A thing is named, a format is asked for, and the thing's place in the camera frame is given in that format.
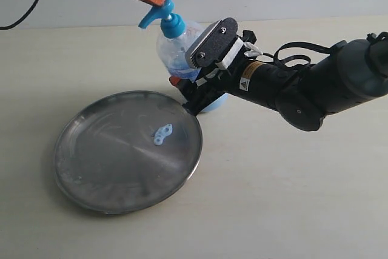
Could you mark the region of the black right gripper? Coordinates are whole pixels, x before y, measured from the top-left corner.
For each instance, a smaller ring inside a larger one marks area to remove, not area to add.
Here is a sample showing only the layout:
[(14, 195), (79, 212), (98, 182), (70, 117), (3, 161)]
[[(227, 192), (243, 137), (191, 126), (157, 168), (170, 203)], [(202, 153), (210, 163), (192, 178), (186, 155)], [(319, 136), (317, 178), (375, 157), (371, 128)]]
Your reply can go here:
[(254, 100), (254, 74), (255, 60), (240, 57), (226, 70), (216, 65), (201, 69), (195, 83), (177, 76), (170, 76), (169, 81), (186, 99), (183, 108), (197, 116), (206, 107), (221, 107), (228, 96)]

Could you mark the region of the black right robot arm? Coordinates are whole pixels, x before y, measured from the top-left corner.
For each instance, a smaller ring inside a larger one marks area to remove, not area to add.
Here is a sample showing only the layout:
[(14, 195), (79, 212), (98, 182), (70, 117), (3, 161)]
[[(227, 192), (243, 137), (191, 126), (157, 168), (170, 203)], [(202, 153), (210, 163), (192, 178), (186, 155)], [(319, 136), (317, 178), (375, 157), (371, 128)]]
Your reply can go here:
[(318, 63), (305, 55), (258, 60), (251, 31), (237, 38), (227, 54), (226, 66), (203, 67), (198, 77), (172, 77), (170, 83), (185, 97), (184, 108), (197, 115), (228, 93), (278, 112), (289, 124), (306, 132), (318, 130), (326, 116), (387, 95), (387, 33), (341, 41), (331, 47), (290, 42), (325, 54)]

